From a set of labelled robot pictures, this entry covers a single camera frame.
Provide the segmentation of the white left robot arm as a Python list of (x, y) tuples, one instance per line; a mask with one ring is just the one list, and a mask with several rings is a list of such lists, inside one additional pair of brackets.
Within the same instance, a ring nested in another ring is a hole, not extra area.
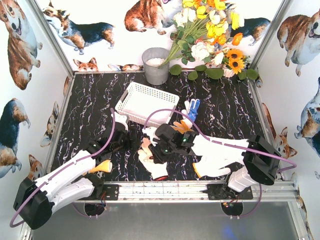
[(83, 198), (100, 197), (104, 183), (97, 173), (111, 173), (111, 157), (130, 147), (128, 122), (128, 115), (113, 112), (111, 128), (69, 161), (35, 180), (26, 177), (13, 203), (16, 215), (36, 230), (64, 206)]

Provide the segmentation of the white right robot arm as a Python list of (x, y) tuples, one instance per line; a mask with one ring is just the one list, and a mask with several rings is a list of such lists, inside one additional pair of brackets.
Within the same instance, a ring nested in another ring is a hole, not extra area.
[(280, 155), (259, 135), (251, 139), (211, 137), (166, 123), (142, 132), (138, 159), (155, 181), (167, 178), (167, 163), (173, 154), (179, 154), (199, 158), (192, 164), (198, 178), (226, 176), (226, 189), (236, 193), (253, 184), (275, 183)]

